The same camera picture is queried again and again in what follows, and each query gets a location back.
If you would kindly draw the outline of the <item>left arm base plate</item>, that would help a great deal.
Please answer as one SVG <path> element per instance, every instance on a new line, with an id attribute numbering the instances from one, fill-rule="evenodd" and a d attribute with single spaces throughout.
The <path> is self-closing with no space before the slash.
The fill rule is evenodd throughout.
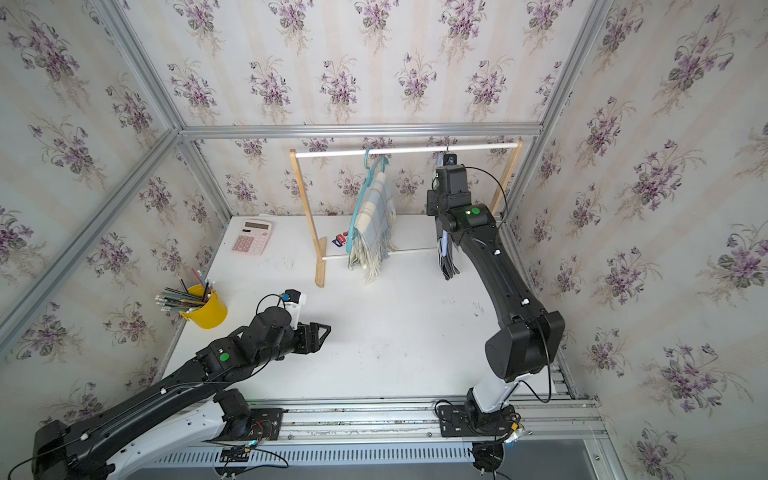
<path id="1" fill-rule="evenodd" d="M 213 438 L 217 442 L 276 441 L 285 411 L 281 408 L 252 407 L 238 390 L 217 393 L 213 402 L 222 409 L 224 426 Z"/>

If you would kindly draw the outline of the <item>black grey checkered mat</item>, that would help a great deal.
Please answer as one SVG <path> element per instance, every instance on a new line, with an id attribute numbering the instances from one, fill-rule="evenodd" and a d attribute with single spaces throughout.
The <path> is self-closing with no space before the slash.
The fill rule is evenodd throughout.
<path id="1" fill-rule="evenodd" d="M 443 222 L 440 218 L 435 219 L 435 226 L 436 226 L 436 235 L 437 235 L 437 252 L 438 252 L 438 262 L 439 267 L 442 272 L 442 275 L 446 281 L 451 280 L 455 275 L 458 275 L 460 273 L 459 269 L 456 267 L 454 260 L 453 260 L 453 241 L 449 234 L 449 240 L 448 240 L 448 254 L 445 258 L 440 256 L 440 253 L 438 251 L 438 237 L 442 233 L 444 229 Z"/>

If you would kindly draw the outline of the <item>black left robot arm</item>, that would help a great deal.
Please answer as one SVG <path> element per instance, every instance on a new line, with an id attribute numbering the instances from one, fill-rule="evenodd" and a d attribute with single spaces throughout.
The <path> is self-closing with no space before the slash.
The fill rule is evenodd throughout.
<path id="1" fill-rule="evenodd" d="M 319 351 L 331 328 L 294 323 L 269 307 L 250 324 L 211 341 L 158 383 L 72 424 L 51 421 L 35 434 L 36 479 L 108 479 L 137 462 L 226 432 L 236 439 L 251 427 L 251 409 L 235 389 L 273 361 Z"/>

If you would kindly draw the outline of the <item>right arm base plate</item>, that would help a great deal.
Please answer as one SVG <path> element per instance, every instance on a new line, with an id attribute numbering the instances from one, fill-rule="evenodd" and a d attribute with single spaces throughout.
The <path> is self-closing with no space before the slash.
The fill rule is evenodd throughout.
<path id="1" fill-rule="evenodd" d="M 520 426 L 521 416 L 512 405 L 492 413 L 482 412 L 473 400 L 454 404 L 439 399 L 433 405 L 444 438 L 494 437 L 505 438 Z"/>

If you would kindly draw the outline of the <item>teal plastic hanger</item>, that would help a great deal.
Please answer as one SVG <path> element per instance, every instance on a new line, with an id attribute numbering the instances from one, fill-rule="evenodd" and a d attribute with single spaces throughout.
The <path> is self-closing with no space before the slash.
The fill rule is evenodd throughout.
<path id="1" fill-rule="evenodd" d="M 355 208 L 351 216 L 349 229 L 348 229 L 348 237 L 346 242 L 347 254 L 351 254 L 354 247 L 354 241 L 357 236 L 357 234 L 355 233 L 355 224 L 357 221 L 358 214 L 360 213 L 362 203 L 367 193 L 367 190 L 374 183 L 376 175 L 379 172 L 386 171 L 386 167 L 389 164 L 389 159 L 386 157 L 384 153 L 381 153 L 378 150 L 367 148 L 364 152 L 363 164 L 367 171 L 367 177 L 365 181 L 362 183 L 362 186 L 360 187 Z"/>

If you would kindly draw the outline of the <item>blue cream plaid scarf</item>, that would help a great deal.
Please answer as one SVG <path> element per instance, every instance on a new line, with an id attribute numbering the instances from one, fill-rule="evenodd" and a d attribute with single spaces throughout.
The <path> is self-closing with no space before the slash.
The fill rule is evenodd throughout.
<path id="1" fill-rule="evenodd" d="M 386 173 L 376 173 L 353 214 L 347 242 L 348 268 L 362 270 L 364 285 L 378 277 L 383 262 L 395 250 L 395 223 L 396 207 Z"/>

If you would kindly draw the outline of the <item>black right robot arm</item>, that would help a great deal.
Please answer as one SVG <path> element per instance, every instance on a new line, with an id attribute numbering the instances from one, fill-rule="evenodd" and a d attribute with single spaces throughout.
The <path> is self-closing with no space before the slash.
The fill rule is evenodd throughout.
<path id="1" fill-rule="evenodd" d="M 491 210 L 472 201 L 465 166 L 436 168 L 426 214 L 435 219 L 444 278 L 459 273 L 453 260 L 453 249 L 459 248 L 479 275 L 496 314 L 498 331 L 484 346 L 490 373 L 467 398 L 468 414 L 485 419 L 501 412 L 518 386 L 532 390 L 532 375 L 551 370 L 565 321 L 559 312 L 546 310 L 527 286 L 502 244 Z"/>

